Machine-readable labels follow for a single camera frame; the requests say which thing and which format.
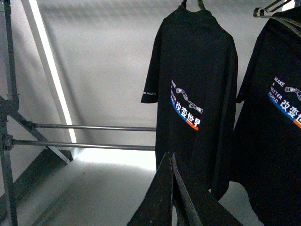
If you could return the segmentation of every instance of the printed graphic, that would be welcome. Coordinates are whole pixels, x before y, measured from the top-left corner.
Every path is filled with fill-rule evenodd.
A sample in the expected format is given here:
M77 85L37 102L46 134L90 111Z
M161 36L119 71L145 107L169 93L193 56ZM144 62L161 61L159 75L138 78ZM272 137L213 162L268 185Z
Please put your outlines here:
M187 96L187 94L185 93L185 91L184 91L183 89L177 88L175 91L176 91L177 93L182 93L182 94L183 94L184 99L189 103L189 108L195 109L195 110L197 110L198 112L200 112L201 114L203 113L204 110L203 110L202 108L196 106L194 103L192 103L192 102L188 99L188 96Z
M157 93L143 92L144 95L157 95Z
M285 82L281 81L277 77L274 78L274 81L280 87L284 88ZM301 129L301 112L299 111L300 109L297 109L295 107L296 105L292 104L291 102L293 102L293 101L288 99L288 97L286 97L284 99L283 95L275 87L276 86L275 82L273 83L273 85L270 89L270 92L269 92L270 100L284 115L286 115L294 124L296 124ZM292 87L285 87L285 92L286 93L296 93L298 96L298 99L301 101L301 91L299 89L292 88Z
M196 106L194 103L189 101L187 94L183 89L177 89L176 84L174 81L172 81L172 86L171 86L171 102L174 106L175 111L178 113L178 115L188 124L190 125L193 129L198 130L198 125L201 123L201 120L197 118L195 115L193 115L191 112L189 112L189 109L187 109L185 106L185 103L180 103L180 100L177 100L176 95L173 92L173 88L176 89L176 94L182 94L184 100L186 100L189 103L189 108L194 109L198 111L199 113L203 113L203 109Z
M292 88L292 87L286 87L285 91L287 93L296 93L298 99L301 101L301 91L296 89L296 88Z

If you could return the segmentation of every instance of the metal rod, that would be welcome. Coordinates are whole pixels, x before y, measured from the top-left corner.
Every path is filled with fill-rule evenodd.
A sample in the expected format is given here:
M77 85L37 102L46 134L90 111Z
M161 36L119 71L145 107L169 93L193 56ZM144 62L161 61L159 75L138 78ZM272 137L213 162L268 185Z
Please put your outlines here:
M101 148L101 149L122 149L137 151L154 151L154 146L137 146L137 145L103 145L103 144L80 144L80 143L62 143L62 142L43 142L32 140L13 140L13 145L33 145L33 146L57 146L57 147L79 147L79 148Z
M53 129L99 129L99 130L122 130L122 131L146 131L156 132L153 127L114 127L114 126L80 126L80 125L54 125L54 124L34 124L35 128Z

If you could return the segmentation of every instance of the t-shirt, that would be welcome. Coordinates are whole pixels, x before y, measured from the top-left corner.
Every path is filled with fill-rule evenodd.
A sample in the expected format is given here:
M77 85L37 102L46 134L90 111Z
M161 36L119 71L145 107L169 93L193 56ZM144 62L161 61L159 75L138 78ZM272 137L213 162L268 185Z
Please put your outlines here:
M275 16L301 22L301 8ZM260 33L237 101L233 180L267 226L301 225L301 40L270 19Z
M155 38L142 103L158 102L156 162L178 153L216 198L229 185L238 58L207 10L183 5Z

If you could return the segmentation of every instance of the led light strip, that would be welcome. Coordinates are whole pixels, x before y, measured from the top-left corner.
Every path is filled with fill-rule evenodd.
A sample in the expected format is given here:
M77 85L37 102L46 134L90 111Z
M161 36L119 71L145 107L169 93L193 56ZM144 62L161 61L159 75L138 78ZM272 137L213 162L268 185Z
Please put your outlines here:
M56 69L55 60L52 55L52 51L50 48L50 44L48 41L45 26L43 24L42 16L41 16L37 1L29 0L29 4L32 8L33 17L37 24L39 35L41 37L42 45L43 45L43 48L44 48L44 51L46 54L46 58L47 58L47 62L48 62L48 65L49 65L49 68L51 71L53 82L55 84L55 88L56 88L56 91L57 91L57 94L58 94L58 97L59 97L59 100L60 100L60 103L61 103L61 106L63 109L66 123L67 123L67 125L72 125L71 116L70 116L70 113L68 110L68 106L67 106L66 99L65 99L65 96L63 93L60 78L58 76L58 72ZM74 129L69 129L69 133L70 133L70 137L71 137L71 142L76 143L76 136L75 136Z

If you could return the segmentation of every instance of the black triangular object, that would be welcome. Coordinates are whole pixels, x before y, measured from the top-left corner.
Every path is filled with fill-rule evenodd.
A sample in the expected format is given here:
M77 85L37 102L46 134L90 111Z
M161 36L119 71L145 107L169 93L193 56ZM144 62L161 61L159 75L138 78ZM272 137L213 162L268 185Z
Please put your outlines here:
M208 192L176 153L173 154L172 165L189 219L187 226L242 226Z
M173 170L166 153L140 207L127 226L171 226Z

